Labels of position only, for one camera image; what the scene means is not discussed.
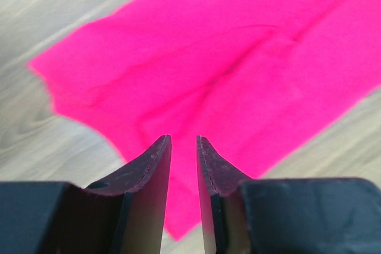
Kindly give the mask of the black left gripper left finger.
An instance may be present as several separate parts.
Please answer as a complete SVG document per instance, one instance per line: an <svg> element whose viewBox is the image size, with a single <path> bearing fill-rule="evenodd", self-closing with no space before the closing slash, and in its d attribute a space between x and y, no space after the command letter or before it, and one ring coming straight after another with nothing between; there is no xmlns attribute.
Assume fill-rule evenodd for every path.
<svg viewBox="0 0 381 254"><path fill-rule="evenodd" d="M64 253L159 253L171 137L85 189L68 190Z"/></svg>

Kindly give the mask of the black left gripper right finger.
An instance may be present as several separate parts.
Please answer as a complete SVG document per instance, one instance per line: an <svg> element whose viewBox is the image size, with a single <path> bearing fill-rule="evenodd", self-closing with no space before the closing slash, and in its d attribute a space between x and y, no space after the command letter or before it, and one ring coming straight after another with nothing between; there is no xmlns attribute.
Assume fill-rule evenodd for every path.
<svg viewBox="0 0 381 254"><path fill-rule="evenodd" d="M196 139L197 174L205 253L252 253L239 186L251 179Z"/></svg>

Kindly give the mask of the pink red t-shirt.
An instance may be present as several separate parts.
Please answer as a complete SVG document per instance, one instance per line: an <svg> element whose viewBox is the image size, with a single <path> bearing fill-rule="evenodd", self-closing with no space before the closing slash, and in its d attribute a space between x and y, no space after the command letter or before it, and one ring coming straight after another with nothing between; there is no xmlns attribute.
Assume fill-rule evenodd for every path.
<svg viewBox="0 0 381 254"><path fill-rule="evenodd" d="M30 68L126 159L172 137L181 239L200 222L198 135L256 178L380 86L380 0L133 0Z"/></svg>

